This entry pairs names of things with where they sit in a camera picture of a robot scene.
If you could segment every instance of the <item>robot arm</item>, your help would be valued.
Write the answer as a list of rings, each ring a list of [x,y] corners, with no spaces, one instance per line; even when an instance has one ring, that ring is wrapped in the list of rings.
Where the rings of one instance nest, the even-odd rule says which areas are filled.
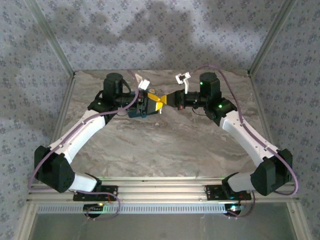
[[[51,153],[36,173],[36,179],[59,193],[67,190],[99,192],[101,181],[98,178],[87,173],[75,173],[70,164],[82,146],[115,116],[115,113],[103,113],[115,111],[135,99],[134,92],[123,93],[123,84],[128,87],[122,75],[108,74],[103,82],[103,90],[96,95],[81,119],[49,147],[39,146],[35,150],[34,167]],[[146,90],[146,85],[148,83],[142,79],[142,90],[134,104],[127,109],[129,118],[144,118],[161,110],[163,103],[159,102],[160,98]]]
[[[184,75],[180,74],[178,77],[183,79]],[[200,92],[186,93],[186,89],[178,90],[161,97],[161,101],[178,110],[186,107],[203,108],[205,115],[234,137],[251,157],[256,166],[254,172],[236,172],[222,181],[222,188],[226,196],[230,197],[233,193],[248,190],[256,190],[266,196],[289,182],[291,175],[288,169],[268,149],[281,156],[290,167],[292,166],[291,153],[287,149],[279,150],[264,139],[247,121],[240,121],[237,107],[222,97],[220,81],[215,73],[203,73],[199,80]],[[258,144],[244,125],[266,147]]]

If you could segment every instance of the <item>wall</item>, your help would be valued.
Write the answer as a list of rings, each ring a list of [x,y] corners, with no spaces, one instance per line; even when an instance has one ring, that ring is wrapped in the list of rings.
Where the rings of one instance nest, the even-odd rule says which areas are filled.
[[[254,81],[275,143],[292,150],[301,202],[320,239],[320,2],[298,1]]]
[[[25,204],[33,152],[49,143],[69,76],[22,0],[0,4],[0,239]]]
[[[73,70],[249,69],[282,0],[39,0]]]

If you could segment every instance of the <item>yellow object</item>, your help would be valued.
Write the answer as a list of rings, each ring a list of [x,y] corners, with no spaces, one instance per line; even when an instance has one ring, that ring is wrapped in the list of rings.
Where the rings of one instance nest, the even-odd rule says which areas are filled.
[[[155,101],[155,110],[158,111],[159,109],[161,109],[164,104],[161,102],[160,97],[158,97],[157,95],[154,95],[150,92],[148,92],[148,98],[151,99],[152,101]]]
[[[162,96],[160,100],[162,103],[167,104],[167,95]]]
[[[153,101],[155,101],[155,102],[160,102],[161,101],[160,97],[158,97],[157,95],[154,95],[154,94],[152,94],[150,92],[148,92],[148,98],[153,100]]]
[[[155,104],[155,110],[158,111],[159,109],[161,109],[164,106],[164,104],[162,102],[157,102]]]

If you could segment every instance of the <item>aluminum frame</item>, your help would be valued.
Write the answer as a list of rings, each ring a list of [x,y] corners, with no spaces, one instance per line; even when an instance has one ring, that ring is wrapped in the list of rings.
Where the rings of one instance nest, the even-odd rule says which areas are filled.
[[[117,185],[118,196],[125,204],[225,204],[237,201],[207,201],[204,191],[205,185],[219,185],[222,178],[213,177],[105,177],[101,178],[103,185]],[[34,184],[39,188],[43,184]],[[293,184],[282,186],[279,191],[290,192]],[[255,193],[256,203],[286,203],[290,213],[290,219],[298,240],[312,240],[305,215],[298,197],[282,196],[271,193],[262,196]],[[38,208],[45,204],[79,205],[83,203],[98,202],[74,202],[72,192],[58,193],[54,190],[44,192],[30,191],[26,205],[20,218],[15,240],[28,240],[32,233]]]

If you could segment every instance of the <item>glass panel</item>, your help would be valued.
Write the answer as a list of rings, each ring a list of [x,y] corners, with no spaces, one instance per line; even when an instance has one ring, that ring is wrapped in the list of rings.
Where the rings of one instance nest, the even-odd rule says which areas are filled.
[[[37,214],[29,240],[296,240],[285,203],[258,203],[245,218],[223,214]]]

